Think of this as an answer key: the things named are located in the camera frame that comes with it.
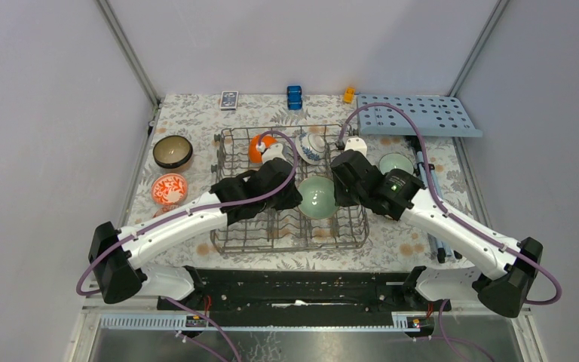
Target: patterned table surface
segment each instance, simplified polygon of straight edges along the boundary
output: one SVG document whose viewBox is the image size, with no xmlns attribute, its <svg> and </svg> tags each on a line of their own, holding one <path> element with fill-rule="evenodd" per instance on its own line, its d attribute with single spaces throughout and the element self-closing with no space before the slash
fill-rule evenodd
<svg viewBox="0 0 579 362">
<path fill-rule="evenodd" d="M 238 110 L 220 111 L 219 95 L 168 95 L 155 126 L 150 152 L 139 175 L 139 185 L 130 209 L 128 224 L 151 219 L 161 206 L 150 195 L 152 183 L 168 170 L 160 168 L 152 157 L 154 144 L 162 138 L 179 134 L 194 146 L 192 161 L 175 170 L 188 181 L 187 200 L 208 190 L 215 176 L 218 143 L 214 134 L 227 127 L 266 125 L 342 124 L 355 110 L 355 102 L 343 103 L 340 96 L 303 96 L 303 109 L 288 111 L 284 95 L 241 95 Z M 389 152 L 399 152 L 414 161 L 414 155 L 402 137 L 363 136 L 367 158 L 374 164 Z M 443 196 L 454 207 L 471 215 L 471 205 L 458 157 L 449 138 L 428 137 L 430 162 L 435 163 Z M 223 256 L 216 252 L 210 234 L 198 235 L 155 258 L 161 265 L 193 265 L 199 268 L 314 269 L 408 272 L 417 265 L 434 268 L 471 266 L 464 258 L 439 264 L 433 257 L 427 235 L 404 222 L 394 222 L 368 212 L 369 237 L 355 250 L 321 250 L 295 253 L 245 253 Z"/>
</svg>

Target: light green bowl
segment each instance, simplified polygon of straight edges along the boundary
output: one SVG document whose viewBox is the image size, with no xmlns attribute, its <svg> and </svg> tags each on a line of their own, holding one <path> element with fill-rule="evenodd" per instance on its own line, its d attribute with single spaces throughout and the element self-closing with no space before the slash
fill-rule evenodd
<svg viewBox="0 0 579 362">
<path fill-rule="evenodd" d="M 303 201 L 299 210 L 310 219 L 327 219 L 339 209 L 334 199 L 334 182 L 322 176 L 310 176 L 299 185 Z"/>
<path fill-rule="evenodd" d="M 388 173 L 394 168 L 405 170 L 409 173 L 414 173 L 414 164 L 409 158 L 400 153 L 388 153 L 378 162 L 378 168 L 382 173 Z"/>
</svg>

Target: gray wall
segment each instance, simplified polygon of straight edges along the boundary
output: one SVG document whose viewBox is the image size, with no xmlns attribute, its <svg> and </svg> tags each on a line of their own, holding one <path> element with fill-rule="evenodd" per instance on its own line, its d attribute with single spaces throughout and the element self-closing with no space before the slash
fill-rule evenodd
<svg viewBox="0 0 579 362">
<path fill-rule="evenodd" d="M 533 308 L 547 355 L 579 360 L 579 1 L 514 1 L 459 97 L 495 228 L 545 246 L 559 303 Z M 553 288 L 540 277 L 533 298 Z"/>
<path fill-rule="evenodd" d="M 0 361 L 63 357 L 149 113 L 93 1 L 0 0 Z"/>
<path fill-rule="evenodd" d="M 110 2 L 162 94 L 441 94 L 496 0 Z"/>
</svg>

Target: dish rack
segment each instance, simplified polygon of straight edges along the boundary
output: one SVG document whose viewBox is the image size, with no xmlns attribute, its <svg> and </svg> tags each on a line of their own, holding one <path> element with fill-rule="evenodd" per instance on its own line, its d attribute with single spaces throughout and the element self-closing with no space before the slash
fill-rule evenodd
<svg viewBox="0 0 579 362">
<path fill-rule="evenodd" d="M 325 139 L 324 162 L 310 165 L 299 157 L 296 169 L 296 185 L 310 176 L 325 176 L 332 179 L 329 169 L 331 160 L 339 155 L 335 142 L 341 126 L 319 124 L 279 127 L 239 127 L 226 128 L 214 136 L 219 143 L 216 152 L 218 163 L 212 166 L 216 181 L 237 176 L 247 170 L 256 170 L 260 164 L 253 164 L 247 156 L 250 140 L 267 130 L 278 130 L 294 140 L 305 132 L 321 135 Z M 285 144 L 285 140 L 275 137 Z M 293 160 L 289 145 L 285 144 L 287 160 Z M 306 250 L 355 249 L 362 247 L 369 236 L 369 223 L 364 207 L 341 207 L 329 219 L 309 219 L 291 210 L 266 210 L 255 218 L 236 222 L 224 229 L 211 232 L 212 244 L 220 253 L 272 253 Z"/>
</svg>

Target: brown bowl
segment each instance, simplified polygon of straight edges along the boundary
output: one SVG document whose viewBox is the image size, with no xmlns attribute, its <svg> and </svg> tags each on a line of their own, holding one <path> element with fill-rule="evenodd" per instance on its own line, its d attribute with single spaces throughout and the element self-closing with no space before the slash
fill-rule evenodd
<svg viewBox="0 0 579 362">
<path fill-rule="evenodd" d="M 156 164 L 162 168 L 173 169 L 190 160 L 194 149 L 183 136 L 168 136 L 156 142 L 152 155 Z"/>
</svg>

